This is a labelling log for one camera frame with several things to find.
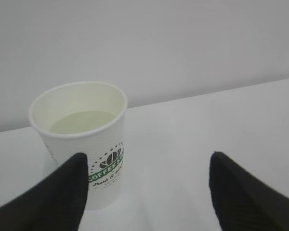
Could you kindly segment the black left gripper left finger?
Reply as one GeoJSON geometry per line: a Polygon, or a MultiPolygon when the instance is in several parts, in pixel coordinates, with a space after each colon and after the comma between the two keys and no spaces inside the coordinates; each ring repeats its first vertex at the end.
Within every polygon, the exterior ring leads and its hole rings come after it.
{"type": "Polygon", "coordinates": [[[74,154],[40,183],[0,207],[0,231],[77,231],[88,188],[87,156],[74,154]]]}

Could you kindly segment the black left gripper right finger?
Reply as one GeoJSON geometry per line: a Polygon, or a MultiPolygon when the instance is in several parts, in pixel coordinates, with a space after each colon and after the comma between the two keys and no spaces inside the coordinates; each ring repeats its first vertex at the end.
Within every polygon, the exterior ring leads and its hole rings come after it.
{"type": "Polygon", "coordinates": [[[289,198],[222,152],[211,155],[209,188],[223,231],[289,231],[289,198]]]}

